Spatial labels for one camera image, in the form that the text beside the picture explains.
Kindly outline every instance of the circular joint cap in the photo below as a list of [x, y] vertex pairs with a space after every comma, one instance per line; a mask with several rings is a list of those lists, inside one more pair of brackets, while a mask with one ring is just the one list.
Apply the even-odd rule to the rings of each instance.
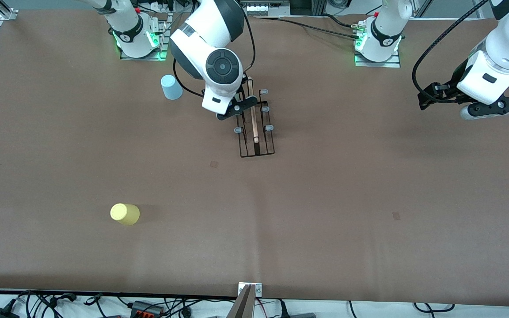
[[208, 76], [218, 84], [232, 84], [239, 77], [239, 60], [229, 50], [217, 49], [205, 63]]

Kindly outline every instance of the metal bracket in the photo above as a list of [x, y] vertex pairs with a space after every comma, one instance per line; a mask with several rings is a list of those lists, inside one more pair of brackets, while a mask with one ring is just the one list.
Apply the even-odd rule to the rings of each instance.
[[255, 310], [255, 298], [257, 284], [253, 283], [239, 283], [239, 296], [237, 300], [229, 310], [227, 318], [252, 318], [253, 311]]
[[15, 20], [18, 12], [0, 0], [0, 20]]
[[238, 291], [237, 291], [237, 294], [240, 295], [241, 292], [243, 291], [243, 288], [245, 287], [245, 285], [247, 284], [254, 284], [255, 286], [255, 296], [257, 298], [260, 298], [262, 297], [262, 283], [248, 283], [248, 282], [241, 282], [239, 283], [239, 287], [238, 287]]

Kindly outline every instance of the white floor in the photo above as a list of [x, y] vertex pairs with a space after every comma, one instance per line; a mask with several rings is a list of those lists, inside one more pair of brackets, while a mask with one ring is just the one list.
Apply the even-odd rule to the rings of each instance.
[[[9, 300], [14, 298], [11, 295], [0, 295], [0, 308], [3, 308]], [[85, 306], [83, 302], [87, 300], [87, 296], [79, 296], [75, 302], [69, 300], [59, 300], [56, 310], [64, 318], [101, 318], [101, 314], [97, 306]], [[26, 300], [26, 296], [21, 298], [22, 302]], [[30, 298], [30, 308], [34, 305], [36, 298]], [[144, 299], [144, 298], [122, 298], [125, 302], [133, 302], [141, 300], [149, 304], [162, 303], [164, 299]], [[269, 318], [281, 314], [281, 306], [275, 299], [262, 299], [267, 316]], [[16, 302], [13, 313], [21, 318], [26, 318], [26, 308], [22, 302]], [[290, 315], [314, 313], [317, 318], [353, 318], [346, 301], [327, 301], [327, 300], [285, 300]], [[128, 318], [131, 315], [130, 309], [121, 304], [115, 297], [103, 297], [99, 301], [101, 308], [106, 316], [120, 315]], [[425, 308], [423, 304], [419, 304], [420, 308]], [[432, 304], [432, 308], [446, 308], [446, 304]], [[192, 318], [212, 318], [226, 317], [231, 302], [200, 302], [191, 307]], [[411, 303], [378, 303], [378, 302], [353, 302], [355, 314], [358, 318], [430, 318], [428, 314], [423, 314], [414, 309]], [[37, 317], [41, 318], [42, 309], [38, 311]], [[436, 318], [509, 318], [509, 307], [493, 307], [493, 306], [469, 306], [457, 305], [454, 310], [446, 313], [435, 314]], [[45, 317], [53, 318], [54, 315], [50, 310], [46, 311]], [[265, 318], [260, 306], [256, 306], [254, 310], [254, 318]]]

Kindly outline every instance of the black cable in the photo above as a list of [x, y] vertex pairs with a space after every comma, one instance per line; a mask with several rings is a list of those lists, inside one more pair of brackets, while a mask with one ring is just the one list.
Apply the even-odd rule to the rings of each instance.
[[451, 304], [451, 306], [449, 308], [435, 309], [435, 310], [432, 309], [428, 303], [424, 303], [424, 305], [428, 308], [428, 310], [423, 310], [423, 309], [419, 308], [418, 303], [414, 303], [414, 308], [416, 308], [416, 310], [418, 310], [419, 312], [423, 312], [424, 314], [430, 314], [432, 316], [432, 318], [435, 318], [436, 312], [450, 312], [451, 310], [455, 309], [455, 304]]
[[107, 316], [103, 313], [103, 309], [101, 309], [101, 305], [99, 304], [99, 301], [95, 302], [95, 304], [97, 305], [97, 309], [99, 309], [101, 316], [103, 316], [103, 318], [107, 318]]
[[180, 86], [182, 86], [183, 89], [185, 89], [189, 93], [199, 96], [200, 98], [204, 98], [204, 96], [201, 95], [200, 93], [196, 93], [196, 92], [190, 90], [189, 88], [187, 88], [184, 84], [182, 84], [182, 82], [178, 78], [178, 74], [176, 74], [176, 58], [174, 58], [174, 62], [172, 63], [172, 72], [174, 73], [174, 77], [176, 78], [176, 81], [178, 81], [178, 84], [180, 84]]
[[154, 11], [154, 10], [152, 10], [152, 8], [143, 7], [143, 6], [141, 6], [140, 4], [137, 4], [137, 6], [138, 6], [138, 7], [140, 7], [140, 8], [143, 8], [144, 10], [148, 10], [148, 11], [151, 11], [151, 12], [154, 12], [154, 13], [160, 13], [160, 12], [158, 12], [158, 11]]
[[346, 27], [346, 28], [352, 28], [353, 27], [352, 24], [346, 24], [346, 23], [343, 23], [343, 22], [337, 20], [337, 18], [335, 16], [331, 15], [331, 14], [324, 13], [321, 16], [327, 16], [328, 18], [331, 18], [336, 24], [339, 24], [342, 27]]
[[167, 311], [166, 311], [166, 314], [165, 314], [165, 315], [167, 315], [167, 316], [168, 316], [169, 314], [171, 314], [171, 313], [172, 313], [172, 310], [174, 310], [174, 308], [176, 308], [176, 307], [180, 306], [180, 304], [182, 304], [183, 302], [185, 302], [185, 300], [180, 300], [180, 302], [179, 302], [179, 303], [173, 302], [173, 303], [172, 303], [172, 306], [170, 307], [170, 309], [169, 309], [169, 310], [167, 310]]
[[247, 22], [247, 28], [249, 29], [249, 34], [251, 35], [251, 43], [253, 45], [253, 59], [251, 60], [251, 64], [249, 64], [249, 66], [247, 66], [247, 68], [245, 68], [245, 70], [243, 71], [243, 72], [247, 72], [248, 70], [250, 70], [250, 68], [253, 66], [253, 64], [255, 64], [256, 46], [255, 46], [255, 38], [253, 37], [253, 30], [251, 30], [251, 24], [249, 23], [247, 13], [245, 12], [245, 10], [241, 9], [241, 11], [243, 12], [243, 16], [245, 17], [245, 22]]
[[97, 305], [97, 309], [99, 310], [99, 312], [101, 313], [101, 316], [103, 318], [107, 318], [107, 316], [105, 315], [105, 313], [103, 312], [103, 310], [101, 309], [101, 305], [99, 304], [99, 300], [101, 299], [101, 297], [103, 296], [103, 294], [97, 294], [93, 297], [90, 297], [90, 298], [87, 298], [87, 300], [84, 302], [84, 305], [85, 306], [91, 306], [93, 304], [96, 304]]
[[27, 318], [30, 318], [30, 312], [29, 312], [29, 300], [30, 300], [30, 290], [27, 294], [27, 301], [25, 302], [25, 312], [27, 313]]
[[335, 31], [331, 31], [331, 30], [325, 30], [325, 29], [322, 29], [322, 28], [318, 28], [317, 26], [310, 26], [310, 25], [303, 24], [303, 23], [299, 23], [299, 22], [295, 22], [295, 21], [292, 21], [292, 20], [281, 20], [281, 19], [274, 19], [274, 20], [278, 20], [278, 21], [283, 21], [283, 22], [288, 22], [288, 23], [296, 24], [296, 25], [298, 25], [298, 26], [302, 26], [302, 27], [310, 28], [310, 29], [313, 29], [313, 30], [318, 30], [318, 31], [321, 31], [321, 32], [327, 32], [328, 34], [336, 34], [336, 35], [340, 35], [340, 36], [346, 36], [347, 38], [352, 38], [352, 39], [354, 39], [354, 40], [358, 40], [358, 39], [359, 39], [359, 37], [358, 37], [358, 36], [353, 35], [353, 34], [342, 34], [341, 32], [335, 32]]
[[351, 300], [349, 300], [349, 307], [351, 308], [351, 314], [353, 314], [353, 318], [357, 318], [355, 310], [353, 309], [353, 302]]
[[46, 300], [45, 297], [43, 297], [42, 295], [39, 295], [37, 292], [34, 292], [33, 291], [33, 294], [38, 296], [38, 298], [41, 300], [41, 302], [46, 306], [46, 308], [42, 311], [42, 317], [44, 317], [44, 314], [45, 314], [45, 311], [50, 308], [50, 310], [52, 310], [52, 312], [54, 312], [54, 316], [55, 317], [60, 317], [60, 318], [64, 318], [58, 311], [56, 311], [54, 309], [54, 307], [49, 303], [48, 300]]
[[37, 300], [37, 302], [34, 303], [33, 308], [30, 309], [29, 315], [32, 314], [32, 317], [35, 318], [37, 316], [38, 309], [42, 305], [42, 302], [40, 298]]
[[281, 314], [280, 318], [289, 318], [288, 308], [286, 308], [286, 303], [284, 302], [284, 300], [281, 300], [281, 299], [279, 299], [278, 301], [280, 302], [280, 306], [282, 309], [282, 314]]
[[175, 314], [177, 314], [178, 312], [180, 312], [180, 311], [182, 311], [182, 310], [184, 310], [186, 308], [190, 308], [192, 305], [197, 304], [200, 301], [202, 301], [202, 300], [201, 299], [200, 300], [196, 300], [196, 301], [192, 302], [191, 304], [189, 304], [189, 305], [187, 305], [185, 307], [182, 307], [182, 308], [176, 310], [175, 312], [172, 312], [169, 316], [167, 316], [167, 318], [170, 318], [171, 316], [174, 316]]
[[126, 302], [123, 302], [123, 300], [121, 299], [121, 297], [117, 296], [117, 299], [125, 306], [129, 307], [129, 303], [126, 303]]
[[370, 10], [369, 12], [366, 12], [366, 13], [365, 13], [365, 15], [369, 15], [369, 14], [370, 14], [370, 12], [372, 12], [372, 11], [374, 11], [374, 10], [376, 10], [376, 9], [380, 8], [380, 7], [382, 7], [382, 5], [380, 5], [380, 6], [376, 7], [376, 8], [374, 8], [374, 9]]
[[453, 24], [451, 24], [451, 26], [449, 26], [447, 28], [447, 30], [445, 30], [424, 52], [424, 54], [422, 54], [422, 56], [420, 56], [420, 58], [418, 58], [418, 61], [416, 62], [416, 65], [414, 65], [414, 68], [412, 69], [412, 82], [414, 83], [414, 86], [416, 87], [416, 89], [418, 90], [418, 92], [422, 93], [425, 97], [427, 97], [430, 101], [433, 101], [433, 102], [440, 102], [440, 103], [455, 103], [456, 102], [456, 99], [452, 99], [452, 100], [448, 100], [448, 99], [437, 99], [433, 96], [431, 96], [428, 92], [424, 91], [422, 89], [422, 87], [420, 87], [420, 85], [418, 84], [418, 79], [416, 78], [416, 74], [418, 72], [418, 67], [420, 66], [420, 63], [424, 60], [424, 58], [431, 52], [431, 50], [433, 50], [433, 48], [435, 48], [435, 46], [441, 42], [441, 40], [443, 40], [443, 38], [445, 38], [447, 36], [447, 34], [449, 34], [456, 26], [459, 25], [459, 23], [463, 22], [468, 16], [470, 16], [471, 14], [473, 14], [476, 10], [478, 10], [480, 7], [482, 7], [484, 4], [486, 4], [486, 2], [488, 2], [488, 0], [482, 0], [481, 2], [479, 2], [477, 5], [475, 5], [473, 8], [471, 8], [469, 11], [467, 11], [463, 16], [461, 16], [458, 20], [456, 20], [455, 22], [453, 22]]
[[212, 299], [204, 299], [206, 302], [210, 302], [210, 303], [220, 303], [220, 302], [230, 302], [230, 303], [235, 303], [234, 300], [230, 300], [230, 299], [220, 299], [220, 300], [212, 300]]

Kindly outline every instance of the yellow cup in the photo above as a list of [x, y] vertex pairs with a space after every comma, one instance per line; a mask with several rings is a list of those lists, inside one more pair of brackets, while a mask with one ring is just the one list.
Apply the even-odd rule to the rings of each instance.
[[133, 225], [139, 219], [139, 208], [133, 204], [117, 203], [111, 208], [111, 218], [123, 225]]

